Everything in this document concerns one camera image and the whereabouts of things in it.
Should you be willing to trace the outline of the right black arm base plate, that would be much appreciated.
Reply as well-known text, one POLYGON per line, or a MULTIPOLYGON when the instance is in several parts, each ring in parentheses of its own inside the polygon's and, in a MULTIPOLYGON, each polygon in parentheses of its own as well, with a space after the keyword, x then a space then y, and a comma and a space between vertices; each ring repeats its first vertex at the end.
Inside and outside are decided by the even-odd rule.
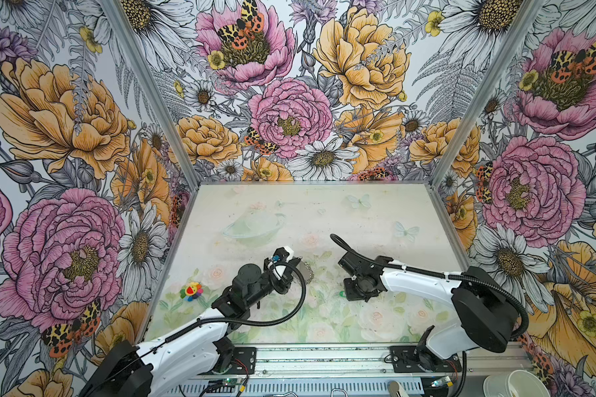
POLYGON ((460 358, 453 355, 440 359, 417 346, 395 345, 388 349, 383 362, 390 364, 395 373, 457 373, 462 371, 460 358))

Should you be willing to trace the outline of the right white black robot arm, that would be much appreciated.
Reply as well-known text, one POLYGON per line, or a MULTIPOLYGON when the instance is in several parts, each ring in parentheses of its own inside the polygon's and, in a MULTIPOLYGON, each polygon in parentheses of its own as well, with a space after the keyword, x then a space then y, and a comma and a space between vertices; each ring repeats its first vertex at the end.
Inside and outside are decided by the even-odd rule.
POLYGON ((464 272, 437 272, 409 266, 388 256, 370 259, 336 234, 331 240, 344 250, 339 266, 346 271, 347 301, 368 302, 382 293, 406 293, 451 306, 450 322, 428 327, 421 340, 400 361, 433 372, 455 354, 482 348, 503 353, 508 343, 529 326, 525 304, 503 289, 486 271, 471 266, 464 272))

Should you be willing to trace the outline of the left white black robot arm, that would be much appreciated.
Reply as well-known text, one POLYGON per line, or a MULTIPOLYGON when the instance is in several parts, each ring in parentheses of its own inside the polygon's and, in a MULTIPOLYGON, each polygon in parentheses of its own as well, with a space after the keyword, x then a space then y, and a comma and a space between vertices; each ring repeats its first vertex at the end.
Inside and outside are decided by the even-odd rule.
POLYGON ((246 264, 231 286, 203 314, 167 335, 136 345, 124 340, 105 357, 79 392, 82 396, 160 396, 194 375, 221 372, 233 360, 229 335, 241 326, 269 328, 295 317, 306 301, 302 259, 291 248, 276 249, 262 266, 246 264), (301 286, 296 307, 279 319, 250 318, 270 294, 301 286))

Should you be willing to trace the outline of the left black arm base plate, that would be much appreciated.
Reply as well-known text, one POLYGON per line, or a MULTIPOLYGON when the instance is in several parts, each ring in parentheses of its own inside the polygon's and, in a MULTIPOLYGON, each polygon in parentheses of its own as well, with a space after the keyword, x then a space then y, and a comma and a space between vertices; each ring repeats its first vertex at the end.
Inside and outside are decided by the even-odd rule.
POLYGON ((257 355, 256 347, 232 347, 220 352, 212 373, 215 375, 252 375, 255 372, 257 355))

